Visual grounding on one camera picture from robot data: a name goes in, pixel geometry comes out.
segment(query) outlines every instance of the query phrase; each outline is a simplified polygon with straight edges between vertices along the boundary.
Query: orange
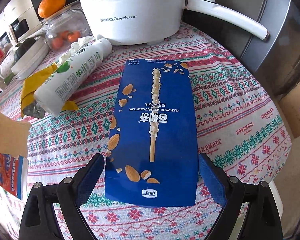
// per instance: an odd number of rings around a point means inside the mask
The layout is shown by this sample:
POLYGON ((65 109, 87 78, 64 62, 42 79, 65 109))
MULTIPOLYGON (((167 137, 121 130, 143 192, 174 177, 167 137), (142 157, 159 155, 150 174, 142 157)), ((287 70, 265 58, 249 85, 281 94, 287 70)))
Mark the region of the orange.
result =
POLYGON ((58 50, 63 46, 63 39, 61 37, 55 37, 51 41, 52 48, 58 50))
POLYGON ((78 41, 78 38, 80 38, 80 35, 81 35, 81 33, 79 31, 74 31, 74 32, 68 33, 68 41, 70 43, 78 41))
POLYGON ((42 18, 47 18, 63 8, 66 0, 42 0, 38 8, 38 14, 42 18))
POLYGON ((59 33, 59 34, 60 34, 60 36, 66 41, 67 38, 68 38, 68 34, 69 34, 69 33, 70 33, 69 31, 64 31, 64 32, 61 32, 61 33, 59 33))

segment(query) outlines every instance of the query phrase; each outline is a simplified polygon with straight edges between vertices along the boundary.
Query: brand logo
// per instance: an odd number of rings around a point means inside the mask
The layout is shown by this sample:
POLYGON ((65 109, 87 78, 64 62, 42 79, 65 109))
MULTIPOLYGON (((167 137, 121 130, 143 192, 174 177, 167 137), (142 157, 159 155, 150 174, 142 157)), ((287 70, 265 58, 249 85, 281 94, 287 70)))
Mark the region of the brand logo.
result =
POLYGON ((273 110, 273 108, 271 107, 271 108, 269 109, 269 111, 267 111, 267 112, 265 112, 264 114, 260 115, 261 119, 264 119, 264 118, 269 119, 270 116, 273 115, 273 114, 272 114, 273 111, 274 111, 274 110, 273 110))
POLYGON ((245 126, 241 127, 240 129, 238 129, 236 131, 237 135, 240 134, 240 133, 244 133, 244 134, 248 134, 252 131, 252 129, 250 129, 250 127, 253 126, 253 122, 250 122, 248 124, 246 124, 245 126))
POLYGON ((157 191, 155 189, 143 189, 142 196, 146 198, 155 198, 157 197, 157 191))
POLYGON ((199 153, 212 154, 213 152, 219 150, 217 146, 219 146, 220 144, 222 144, 221 139, 218 139, 212 143, 208 143, 207 145, 198 148, 198 154, 199 153))
POLYGON ((110 21, 122 21, 126 19, 133 19, 137 17, 136 15, 133 16, 125 16, 125 17, 113 17, 113 18, 105 18, 105 19, 100 19, 102 22, 110 22, 110 21))
POLYGON ((77 76, 80 77, 82 75, 82 70, 79 69, 77 72, 76 72, 77 76))
POLYGON ((75 54, 76 54, 76 55, 80 55, 82 52, 84 52, 84 51, 86 51, 86 50, 87 50, 87 48, 84 47, 84 48, 80 49, 78 52, 76 52, 75 54))

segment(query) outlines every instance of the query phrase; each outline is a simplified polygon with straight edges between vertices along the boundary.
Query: tablecloth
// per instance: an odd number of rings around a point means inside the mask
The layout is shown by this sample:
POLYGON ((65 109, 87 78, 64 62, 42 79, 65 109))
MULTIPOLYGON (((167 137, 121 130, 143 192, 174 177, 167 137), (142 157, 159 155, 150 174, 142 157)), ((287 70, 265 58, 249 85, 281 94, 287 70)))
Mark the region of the tablecloth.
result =
MULTIPOLYGON (((49 53, 39 69, 53 62, 49 53)), ((189 66, 196 111, 198 152, 243 182, 270 182, 287 159, 291 140, 269 95, 223 46, 205 33, 181 23, 164 42, 147 46, 117 46, 74 93, 78 111, 58 117, 24 118, 32 127, 28 138, 27 191, 41 181, 59 183, 88 163, 95 153, 106 156, 110 122, 127 59, 180 60, 189 66)), ((13 81, 0 97, 0 111, 20 120, 22 82, 13 81)), ((0 188, 1 221, 12 238, 24 203, 0 188)), ((104 196, 104 172, 88 202, 81 206, 98 239, 204 239, 221 206, 214 203, 202 178, 192 207, 142 208, 110 201, 104 196)), ((60 206, 55 211, 65 239, 71 239, 60 206)))

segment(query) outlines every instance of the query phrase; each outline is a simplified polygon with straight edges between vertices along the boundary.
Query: white electric cooking pot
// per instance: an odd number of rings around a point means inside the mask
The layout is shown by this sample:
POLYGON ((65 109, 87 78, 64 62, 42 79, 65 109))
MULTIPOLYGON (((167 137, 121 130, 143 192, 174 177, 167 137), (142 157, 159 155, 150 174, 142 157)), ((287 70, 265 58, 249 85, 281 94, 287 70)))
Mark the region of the white electric cooking pot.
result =
POLYGON ((214 3, 215 0, 80 0, 95 37, 112 45, 154 43, 175 34, 182 10, 211 15, 267 39, 265 27, 249 17, 214 3))

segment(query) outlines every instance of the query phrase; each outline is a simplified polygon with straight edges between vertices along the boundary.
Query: pot handle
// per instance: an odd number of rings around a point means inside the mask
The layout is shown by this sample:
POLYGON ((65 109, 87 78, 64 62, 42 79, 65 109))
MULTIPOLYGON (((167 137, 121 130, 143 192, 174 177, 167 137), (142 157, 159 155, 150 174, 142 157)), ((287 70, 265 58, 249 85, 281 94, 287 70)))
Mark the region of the pot handle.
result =
POLYGON ((185 9, 230 22, 249 33, 252 33, 261 40, 267 40, 270 35, 269 31, 260 23, 217 3, 206 0, 186 0, 185 9))

